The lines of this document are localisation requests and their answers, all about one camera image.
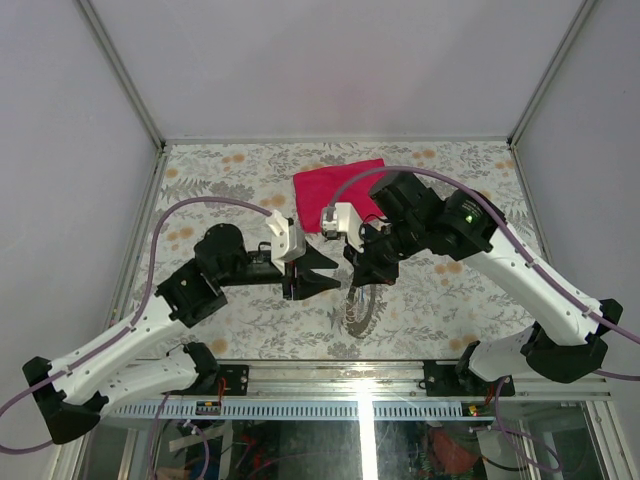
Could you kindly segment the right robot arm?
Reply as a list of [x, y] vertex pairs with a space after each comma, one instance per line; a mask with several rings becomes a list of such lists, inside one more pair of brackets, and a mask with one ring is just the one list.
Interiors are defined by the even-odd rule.
[[535, 372], [572, 383], [602, 374], [604, 336], [618, 328], [621, 305], [582, 293], [530, 251], [504, 214], [462, 184], [442, 199], [415, 167], [383, 167], [369, 197], [385, 217], [377, 229], [336, 193], [322, 215], [325, 236], [346, 238], [345, 258], [356, 286], [395, 283], [399, 264], [428, 250], [484, 274], [533, 318], [523, 331], [471, 343], [456, 366], [456, 382], [478, 394], [502, 377]]

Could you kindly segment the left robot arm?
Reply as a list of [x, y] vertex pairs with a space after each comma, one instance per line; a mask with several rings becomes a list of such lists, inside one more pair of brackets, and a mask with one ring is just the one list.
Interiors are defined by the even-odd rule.
[[223, 308], [226, 287], [278, 284], [284, 299], [306, 300], [339, 288], [338, 280], [323, 274], [337, 266], [295, 226], [274, 227], [270, 241], [253, 251], [246, 250], [236, 226], [211, 227], [195, 245], [193, 258], [137, 313], [63, 357], [35, 357], [24, 365], [52, 443], [76, 440], [117, 408], [153, 395], [216, 393], [220, 366], [202, 342], [141, 365], [133, 362]]

